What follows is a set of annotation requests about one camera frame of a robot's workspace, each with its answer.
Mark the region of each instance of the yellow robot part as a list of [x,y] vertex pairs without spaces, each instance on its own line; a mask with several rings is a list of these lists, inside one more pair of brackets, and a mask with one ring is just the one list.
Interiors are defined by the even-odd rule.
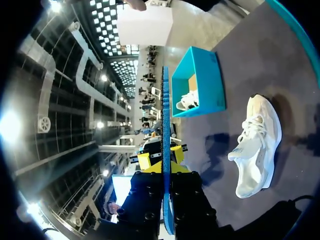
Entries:
[[137,157],[141,170],[146,170],[151,167],[149,153],[139,154]]
[[182,163],[182,161],[185,159],[182,146],[181,145],[173,146],[170,148],[170,150],[175,156],[176,163],[177,164]]
[[[152,173],[155,172],[157,174],[160,174],[162,170],[162,161],[157,162],[153,166],[149,167],[148,169],[145,169],[142,171],[143,173]],[[178,172],[181,173],[190,173],[190,171],[185,166],[181,166],[174,161],[171,161],[171,173],[176,174]]]

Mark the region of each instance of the black screw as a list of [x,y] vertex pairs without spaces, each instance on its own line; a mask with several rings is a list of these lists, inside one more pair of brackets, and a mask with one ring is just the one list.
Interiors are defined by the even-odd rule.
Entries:
[[152,197],[153,195],[155,195],[155,191],[153,189],[150,189],[149,190],[149,195],[150,195],[150,197]]
[[177,221],[181,221],[182,219],[184,219],[185,218],[185,215],[184,214],[182,214],[182,215],[177,215],[176,217],[175,217],[175,219],[177,220]]
[[214,217],[216,216],[216,213],[217,211],[213,208],[211,208],[210,210],[208,210],[205,214],[208,216],[208,217]]
[[146,220],[152,220],[155,218],[155,214],[153,212],[147,212],[145,215],[144,215],[144,218]]
[[135,187],[131,188],[130,190],[130,194],[133,195],[138,191],[138,189],[136,189]]
[[119,208],[116,213],[118,214],[118,216],[123,216],[125,214],[125,210],[123,208]]

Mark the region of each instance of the white box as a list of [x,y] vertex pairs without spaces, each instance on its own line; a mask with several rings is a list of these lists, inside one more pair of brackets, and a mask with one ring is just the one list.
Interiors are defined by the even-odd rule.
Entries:
[[120,44],[165,46],[172,25],[169,7],[147,6],[146,11],[127,8],[117,19]]

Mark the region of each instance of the open box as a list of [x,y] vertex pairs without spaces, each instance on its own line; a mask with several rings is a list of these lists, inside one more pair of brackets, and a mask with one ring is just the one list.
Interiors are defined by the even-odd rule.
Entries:
[[[182,95],[198,90],[199,105],[186,111],[177,109]],[[226,109],[225,92],[214,52],[191,46],[171,78],[172,116],[195,117]]]

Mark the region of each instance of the gray table surface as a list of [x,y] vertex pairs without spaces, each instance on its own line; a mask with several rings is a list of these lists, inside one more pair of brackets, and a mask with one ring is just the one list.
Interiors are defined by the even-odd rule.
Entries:
[[[200,173],[219,223],[236,230],[278,201],[315,194],[320,182],[320,90],[300,41],[267,3],[212,51],[220,62],[227,110],[183,121],[186,164]],[[255,93],[273,103],[283,137],[270,188],[239,199],[238,168],[227,155],[237,146],[248,99]],[[297,207],[304,210],[309,203],[301,200]]]

